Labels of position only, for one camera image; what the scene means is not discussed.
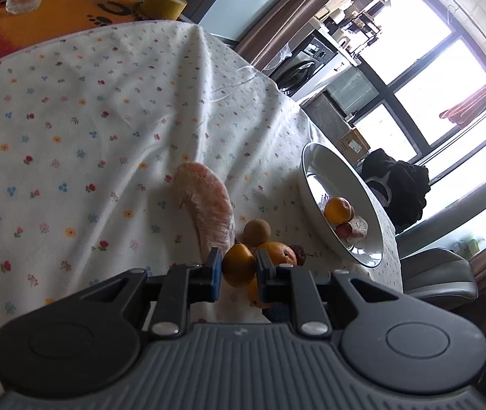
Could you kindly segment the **red jujube fruit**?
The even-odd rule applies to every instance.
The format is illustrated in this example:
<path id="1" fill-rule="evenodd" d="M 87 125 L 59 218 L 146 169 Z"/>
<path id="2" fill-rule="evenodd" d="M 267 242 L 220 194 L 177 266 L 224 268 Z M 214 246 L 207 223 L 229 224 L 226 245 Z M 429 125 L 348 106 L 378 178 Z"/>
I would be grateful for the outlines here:
<path id="1" fill-rule="evenodd" d="M 351 237 L 353 229 L 351 223 L 346 222 L 337 225 L 334 232 L 338 235 L 339 239 L 347 239 L 348 237 Z"/>

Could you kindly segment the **orange tangerine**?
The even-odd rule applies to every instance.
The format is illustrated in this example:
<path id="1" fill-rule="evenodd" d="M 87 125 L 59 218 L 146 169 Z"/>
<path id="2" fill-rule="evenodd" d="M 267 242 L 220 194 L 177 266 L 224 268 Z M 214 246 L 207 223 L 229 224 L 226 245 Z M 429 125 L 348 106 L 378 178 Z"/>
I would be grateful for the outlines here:
<path id="1" fill-rule="evenodd" d="M 353 219 L 354 208 L 344 197 L 331 197 L 325 204 L 324 216 L 332 226 L 337 226 Z"/>
<path id="2" fill-rule="evenodd" d="M 284 243 L 279 242 L 267 242 L 263 243 L 262 245 L 256 248 L 256 251 L 264 250 L 273 265 L 297 265 L 298 260 L 296 257 L 295 252 L 292 250 L 291 247 Z"/>

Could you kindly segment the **washing machine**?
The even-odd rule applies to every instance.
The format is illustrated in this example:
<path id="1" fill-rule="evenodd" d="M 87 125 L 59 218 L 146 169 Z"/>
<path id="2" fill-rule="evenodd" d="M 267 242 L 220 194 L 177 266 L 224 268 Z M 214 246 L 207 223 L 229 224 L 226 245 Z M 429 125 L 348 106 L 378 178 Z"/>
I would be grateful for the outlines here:
<path id="1" fill-rule="evenodd" d="M 292 96 L 337 54 L 338 50 L 321 34 L 311 33 L 279 65 L 271 79 L 281 93 Z"/>

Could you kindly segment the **white floral tablecloth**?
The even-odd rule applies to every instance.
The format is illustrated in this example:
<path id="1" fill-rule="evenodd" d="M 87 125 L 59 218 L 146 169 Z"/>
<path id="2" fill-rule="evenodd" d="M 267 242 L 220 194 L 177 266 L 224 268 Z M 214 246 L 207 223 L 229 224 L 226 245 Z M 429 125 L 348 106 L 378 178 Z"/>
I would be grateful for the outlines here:
<path id="1" fill-rule="evenodd" d="M 222 180 L 238 231 L 262 218 L 315 275 L 344 268 L 300 202 L 309 142 L 326 137 L 300 106 L 193 24 L 103 27 L 6 56 L 0 327 L 127 269 L 198 260 L 172 182 L 185 162 Z"/>

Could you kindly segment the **small kumquat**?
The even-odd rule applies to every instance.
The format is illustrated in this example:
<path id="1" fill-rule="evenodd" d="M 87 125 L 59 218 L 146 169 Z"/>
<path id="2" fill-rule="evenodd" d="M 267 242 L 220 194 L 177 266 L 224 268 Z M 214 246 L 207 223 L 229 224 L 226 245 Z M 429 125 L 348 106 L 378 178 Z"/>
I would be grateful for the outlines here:
<path id="1" fill-rule="evenodd" d="M 269 308 L 271 306 L 271 304 L 266 304 L 263 300 L 261 300 L 257 278 L 254 278 L 248 284 L 247 293 L 248 301 L 251 306 L 261 309 Z"/>
<path id="2" fill-rule="evenodd" d="M 256 259 L 243 243 L 235 243 L 222 260 L 222 276 L 234 288 L 246 287 L 255 277 Z"/>

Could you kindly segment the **small peeled pomelo segment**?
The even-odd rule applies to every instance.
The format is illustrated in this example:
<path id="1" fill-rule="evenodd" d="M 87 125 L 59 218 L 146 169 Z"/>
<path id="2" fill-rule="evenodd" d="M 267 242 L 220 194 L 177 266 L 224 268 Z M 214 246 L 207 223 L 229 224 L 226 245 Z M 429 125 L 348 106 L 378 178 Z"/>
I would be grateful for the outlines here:
<path id="1" fill-rule="evenodd" d="M 347 242 L 355 244 L 363 240 L 368 234 L 368 223 L 361 216 L 355 216 L 350 222 L 351 233 L 347 237 Z"/>

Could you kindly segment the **brown longan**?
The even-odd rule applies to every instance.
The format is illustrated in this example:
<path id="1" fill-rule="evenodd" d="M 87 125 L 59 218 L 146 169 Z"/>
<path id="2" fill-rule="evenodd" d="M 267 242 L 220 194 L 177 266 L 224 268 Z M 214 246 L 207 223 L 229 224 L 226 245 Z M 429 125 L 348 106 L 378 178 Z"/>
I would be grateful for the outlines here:
<path id="1" fill-rule="evenodd" d="M 247 246 L 258 247 L 270 240 L 272 234 L 270 224 L 262 219 L 256 218 L 248 221 L 243 231 L 243 241 Z"/>

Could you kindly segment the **brown curtain left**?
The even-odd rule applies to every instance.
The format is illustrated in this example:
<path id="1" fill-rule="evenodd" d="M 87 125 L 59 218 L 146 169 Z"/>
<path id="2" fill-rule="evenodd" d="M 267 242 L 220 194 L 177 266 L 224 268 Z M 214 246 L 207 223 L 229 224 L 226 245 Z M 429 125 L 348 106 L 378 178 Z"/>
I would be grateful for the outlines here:
<path id="1" fill-rule="evenodd" d="M 328 1 L 278 0 L 238 43 L 235 52 L 256 69 L 264 69 Z"/>

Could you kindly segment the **grey leather chair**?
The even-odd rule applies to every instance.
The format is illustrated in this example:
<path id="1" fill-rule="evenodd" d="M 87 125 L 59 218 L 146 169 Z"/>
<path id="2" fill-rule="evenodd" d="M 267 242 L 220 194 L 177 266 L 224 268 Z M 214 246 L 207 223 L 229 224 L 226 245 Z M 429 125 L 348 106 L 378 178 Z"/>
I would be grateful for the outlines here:
<path id="1" fill-rule="evenodd" d="M 405 294 L 446 310 L 470 304 L 478 298 L 470 263 L 456 253 L 433 248 L 400 261 Z"/>

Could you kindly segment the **white oval bowl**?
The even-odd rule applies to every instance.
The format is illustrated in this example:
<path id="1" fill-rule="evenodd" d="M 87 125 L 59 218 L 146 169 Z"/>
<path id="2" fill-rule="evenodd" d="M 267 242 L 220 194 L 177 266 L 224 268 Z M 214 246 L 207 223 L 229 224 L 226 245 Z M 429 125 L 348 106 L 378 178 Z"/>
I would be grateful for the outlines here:
<path id="1" fill-rule="evenodd" d="M 304 210 L 323 243 L 347 262 L 378 267 L 384 255 L 379 218 L 346 160 L 309 142 L 301 151 L 298 181 Z"/>

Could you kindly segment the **pink hanging towel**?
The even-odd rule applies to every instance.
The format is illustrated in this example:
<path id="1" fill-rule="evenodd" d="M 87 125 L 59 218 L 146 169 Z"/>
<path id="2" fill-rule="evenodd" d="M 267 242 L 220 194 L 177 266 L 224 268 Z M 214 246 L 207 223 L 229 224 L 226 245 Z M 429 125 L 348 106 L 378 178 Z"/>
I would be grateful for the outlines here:
<path id="1" fill-rule="evenodd" d="M 439 114 L 442 120 L 449 120 L 458 128 L 469 125 L 486 108 L 486 84 L 467 97 L 463 102 Z"/>

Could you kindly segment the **orange cat table mat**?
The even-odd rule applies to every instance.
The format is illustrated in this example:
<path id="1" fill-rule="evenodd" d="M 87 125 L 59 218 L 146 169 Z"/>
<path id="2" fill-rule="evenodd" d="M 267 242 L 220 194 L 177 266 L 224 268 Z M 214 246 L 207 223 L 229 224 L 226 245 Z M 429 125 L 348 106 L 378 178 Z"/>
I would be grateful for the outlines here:
<path id="1" fill-rule="evenodd" d="M 38 9 L 14 15 L 0 5 L 0 58 L 77 31 L 137 21 L 141 0 L 42 0 Z"/>

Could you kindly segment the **kitchen counter rack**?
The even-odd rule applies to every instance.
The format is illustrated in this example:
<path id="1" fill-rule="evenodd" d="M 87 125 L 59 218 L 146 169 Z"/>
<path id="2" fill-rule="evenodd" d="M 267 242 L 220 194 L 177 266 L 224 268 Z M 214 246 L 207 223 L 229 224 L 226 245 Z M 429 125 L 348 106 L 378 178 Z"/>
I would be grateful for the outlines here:
<path id="1" fill-rule="evenodd" d="M 348 9 L 334 30 L 334 39 L 351 55 L 360 54 L 379 39 L 382 25 L 377 17 L 386 6 L 390 4 L 378 0 L 360 11 Z"/>

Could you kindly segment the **large peeled pomelo segment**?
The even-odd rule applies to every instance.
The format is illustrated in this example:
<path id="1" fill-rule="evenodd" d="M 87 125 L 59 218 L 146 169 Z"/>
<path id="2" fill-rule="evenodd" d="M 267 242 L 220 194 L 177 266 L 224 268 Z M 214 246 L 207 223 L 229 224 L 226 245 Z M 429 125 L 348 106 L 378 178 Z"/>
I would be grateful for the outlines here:
<path id="1" fill-rule="evenodd" d="M 235 242 L 235 216 L 224 183 L 206 165 L 186 162 L 176 168 L 172 187 L 192 219 L 201 259 L 218 248 L 224 256 Z"/>

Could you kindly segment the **dark passion fruit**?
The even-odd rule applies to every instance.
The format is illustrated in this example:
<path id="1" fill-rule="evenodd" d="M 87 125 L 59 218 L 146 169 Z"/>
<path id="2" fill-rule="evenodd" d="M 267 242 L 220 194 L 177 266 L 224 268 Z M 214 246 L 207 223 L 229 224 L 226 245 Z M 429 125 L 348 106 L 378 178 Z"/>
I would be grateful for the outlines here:
<path id="1" fill-rule="evenodd" d="M 290 249 L 293 251 L 296 257 L 297 265 L 302 267 L 306 264 L 307 260 L 314 257 L 315 254 L 307 252 L 302 245 L 291 244 Z"/>

